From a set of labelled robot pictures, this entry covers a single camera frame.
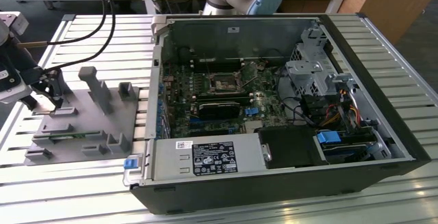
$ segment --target yellow wire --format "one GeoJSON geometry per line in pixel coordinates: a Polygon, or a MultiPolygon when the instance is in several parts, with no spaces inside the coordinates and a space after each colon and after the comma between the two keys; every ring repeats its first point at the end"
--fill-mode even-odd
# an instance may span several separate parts
{"type": "Polygon", "coordinates": [[[327,124],[333,123],[337,119],[339,118],[339,113],[331,117],[323,124],[322,126],[326,126],[327,124]]]}

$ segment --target aluminum workbench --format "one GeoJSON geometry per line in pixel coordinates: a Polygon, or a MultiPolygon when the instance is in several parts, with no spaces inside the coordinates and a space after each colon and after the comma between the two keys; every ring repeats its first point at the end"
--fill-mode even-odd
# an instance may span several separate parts
{"type": "MultiPolygon", "coordinates": [[[[102,16],[63,21],[52,41],[78,38],[98,26],[102,16]]],[[[39,128],[16,104],[0,131],[0,223],[431,223],[438,221],[438,96],[366,18],[331,15],[397,111],[423,145],[431,163],[403,176],[385,179],[361,193],[306,198],[254,206],[152,215],[123,186],[123,159],[27,167],[25,149],[39,128]]],[[[95,66],[108,87],[131,81],[142,88],[134,153],[142,148],[152,63],[148,15],[119,15],[115,38],[104,53],[80,66],[95,66]]],[[[40,64],[51,67],[92,55],[111,28],[78,43],[50,46],[40,64]]],[[[72,89],[79,65],[64,69],[72,89]]]]}

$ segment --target gray plastic part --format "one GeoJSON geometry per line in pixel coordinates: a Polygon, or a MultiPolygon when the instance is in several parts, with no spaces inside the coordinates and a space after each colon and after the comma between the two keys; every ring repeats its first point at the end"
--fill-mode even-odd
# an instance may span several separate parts
{"type": "Polygon", "coordinates": [[[118,159],[131,154],[140,89],[131,83],[122,86],[127,88],[124,90],[128,90],[130,98],[122,99],[119,88],[107,89],[107,100],[114,108],[111,114],[102,112],[88,90],[74,90],[64,95],[66,102],[59,109],[63,115],[44,116],[28,149],[32,151],[44,148],[52,153],[52,157],[44,159],[40,156],[29,156],[24,161],[25,165],[118,159]],[[108,143],[108,146],[110,137],[116,143],[108,143]]]}
{"type": "Polygon", "coordinates": [[[106,153],[106,149],[102,145],[83,145],[80,151],[86,156],[99,156],[106,153]]]}
{"type": "Polygon", "coordinates": [[[56,109],[51,116],[70,116],[70,115],[76,115],[78,110],[75,107],[64,107],[60,109],[56,109]]]}
{"type": "Polygon", "coordinates": [[[44,161],[48,161],[51,159],[51,157],[52,157],[52,153],[47,149],[35,148],[32,150],[28,150],[25,152],[25,155],[24,156],[29,160],[44,160],[44,161]]]}
{"type": "Polygon", "coordinates": [[[32,142],[40,147],[44,147],[44,145],[54,145],[55,144],[55,141],[48,137],[32,138],[32,142]]]}
{"type": "Polygon", "coordinates": [[[102,111],[108,115],[114,112],[114,108],[110,104],[111,94],[106,83],[98,80],[96,73],[98,70],[95,67],[82,67],[78,76],[80,80],[87,82],[92,100],[98,102],[102,111]]]}
{"type": "Polygon", "coordinates": [[[135,100],[135,91],[131,82],[119,83],[119,95],[123,101],[135,100]]]}
{"type": "Polygon", "coordinates": [[[108,135],[107,147],[112,153],[124,153],[131,149],[130,142],[126,140],[123,133],[120,133],[119,140],[111,134],[108,135]]]}
{"type": "Polygon", "coordinates": [[[86,134],[87,140],[107,140],[107,138],[108,135],[103,130],[99,133],[86,134]]]}
{"type": "Polygon", "coordinates": [[[63,21],[72,21],[75,20],[76,15],[75,14],[67,14],[63,17],[63,21]]]}
{"type": "Polygon", "coordinates": [[[46,125],[42,129],[42,133],[62,133],[62,132],[70,132],[74,130],[74,127],[70,123],[67,124],[51,124],[46,125]]]}

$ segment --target red wire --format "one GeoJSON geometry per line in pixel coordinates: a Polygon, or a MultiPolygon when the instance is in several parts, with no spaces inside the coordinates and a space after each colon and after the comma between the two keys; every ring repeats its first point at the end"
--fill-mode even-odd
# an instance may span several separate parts
{"type": "Polygon", "coordinates": [[[337,105],[329,105],[329,108],[327,108],[327,110],[326,110],[326,119],[329,118],[329,111],[330,111],[330,108],[334,107],[334,106],[337,106],[337,105]]]}

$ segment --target black plastic component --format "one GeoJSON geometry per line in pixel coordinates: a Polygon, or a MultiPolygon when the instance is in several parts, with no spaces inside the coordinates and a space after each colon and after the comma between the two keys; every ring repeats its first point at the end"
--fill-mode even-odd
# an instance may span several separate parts
{"type": "Polygon", "coordinates": [[[269,146],[269,169],[326,165],[314,141],[314,129],[307,126],[282,126],[258,130],[261,143],[269,146]]]}
{"type": "Polygon", "coordinates": [[[202,137],[202,136],[216,136],[216,135],[227,135],[230,134],[228,129],[220,130],[210,130],[210,131],[192,131],[190,132],[191,137],[202,137]]]}
{"type": "Polygon", "coordinates": [[[361,18],[369,18],[367,15],[365,13],[362,13],[362,12],[357,12],[355,14],[361,18]]]}
{"type": "Polygon", "coordinates": [[[299,102],[303,115],[307,116],[314,123],[322,123],[326,119],[329,105],[335,105],[338,100],[338,95],[303,95],[299,102]]]}
{"type": "Polygon", "coordinates": [[[242,106],[248,106],[251,104],[250,102],[251,97],[248,97],[247,93],[235,93],[235,94],[224,94],[220,95],[220,97],[212,96],[204,96],[199,95],[196,96],[196,102],[198,103],[226,103],[226,102],[234,102],[239,103],[242,106]]]}
{"type": "Polygon", "coordinates": [[[199,105],[200,120],[234,119],[239,117],[239,113],[240,113],[239,103],[199,105]]]}
{"type": "Polygon", "coordinates": [[[240,59],[195,59],[195,73],[236,72],[240,66],[240,59]]]}
{"type": "Polygon", "coordinates": [[[330,59],[331,64],[335,67],[335,70],[337,70],[338,74],[343,73],[342,68],[339,66],[339,63],[338,63],[338,61],[334,57],[334,54],[333,54],[334,46],[331,45],[330,41],[327,41],[326,45],[323,46],[323,51],[325,51],[325,53],[326,53],[326,55],[330,59]]]}

